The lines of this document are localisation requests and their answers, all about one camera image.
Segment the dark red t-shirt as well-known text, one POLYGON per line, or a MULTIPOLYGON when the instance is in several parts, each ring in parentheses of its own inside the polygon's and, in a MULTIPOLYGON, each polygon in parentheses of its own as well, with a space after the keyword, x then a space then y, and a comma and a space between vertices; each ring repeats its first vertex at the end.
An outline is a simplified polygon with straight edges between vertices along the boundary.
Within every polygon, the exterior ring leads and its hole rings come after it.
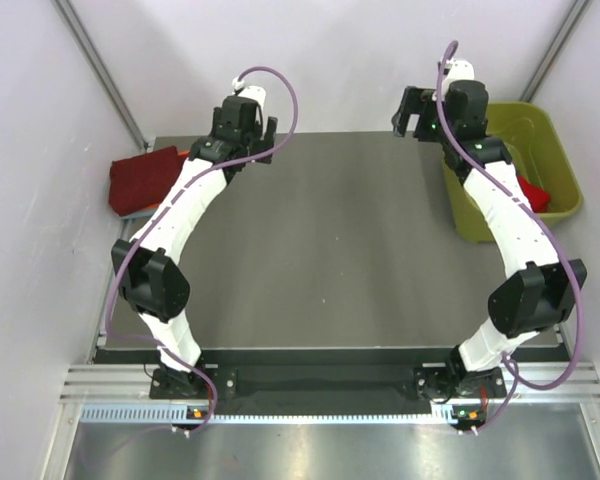
POLYGON ((124 217, 159 205, 180 175, 184 160, 175 146, 169 146, 112 162, 111 209, 124 217))

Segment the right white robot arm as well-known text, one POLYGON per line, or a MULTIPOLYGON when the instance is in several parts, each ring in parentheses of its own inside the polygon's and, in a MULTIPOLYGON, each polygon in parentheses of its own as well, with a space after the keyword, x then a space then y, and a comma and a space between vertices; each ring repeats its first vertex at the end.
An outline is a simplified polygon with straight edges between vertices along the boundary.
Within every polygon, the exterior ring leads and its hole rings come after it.
POLYGON ((446 93, 408 86, 391 123, 402 137, 439 144, 446 166, 482 215, 498 247, 506 279, 487 300, 487 320, 445 362, 445 393, 467 396, 495 373, 504 356, 574 315, 583 318, 587 269, 570 260, 537 217, 519 184, 505 142, 487 131, 488 93, 475 80, 446 93))

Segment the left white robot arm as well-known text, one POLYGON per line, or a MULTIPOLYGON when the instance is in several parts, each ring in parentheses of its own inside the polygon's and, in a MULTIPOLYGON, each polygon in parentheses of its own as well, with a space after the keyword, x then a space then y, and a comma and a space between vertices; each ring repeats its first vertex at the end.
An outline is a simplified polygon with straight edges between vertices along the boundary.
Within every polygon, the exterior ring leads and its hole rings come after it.
POLYGON ((179 268, 182 251, 212 201, 243 169, 241 158, 273 147, 274 117, 264 117, 266 92, 248 86, 215 108, 208 135, 190 147, 182 169, 149 221, 111 251, 121 274, 121 297, 158 343, 160 388, 183 397, 200 394, 207 374, 196 366, 201 348, 194 340, 185 307, 190 284, 179 268))

